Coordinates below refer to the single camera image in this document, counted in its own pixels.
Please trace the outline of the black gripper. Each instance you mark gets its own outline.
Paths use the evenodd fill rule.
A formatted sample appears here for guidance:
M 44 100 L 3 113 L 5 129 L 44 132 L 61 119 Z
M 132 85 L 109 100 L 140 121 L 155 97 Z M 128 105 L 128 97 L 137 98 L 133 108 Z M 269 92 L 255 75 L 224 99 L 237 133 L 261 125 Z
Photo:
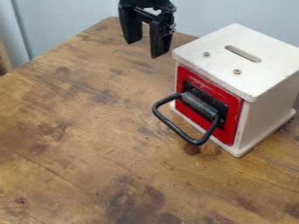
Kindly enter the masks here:
M 161 56 L 169 51 L 175 22 L 173 14 L 176 6 L 171 0 L 119 0 L 119 21 L 125 42 L 133 44 L 143 38 L 143 17 L 145 9 L 153 9 L 161 13 L 153 17 L 149 23 L 151 56 Z

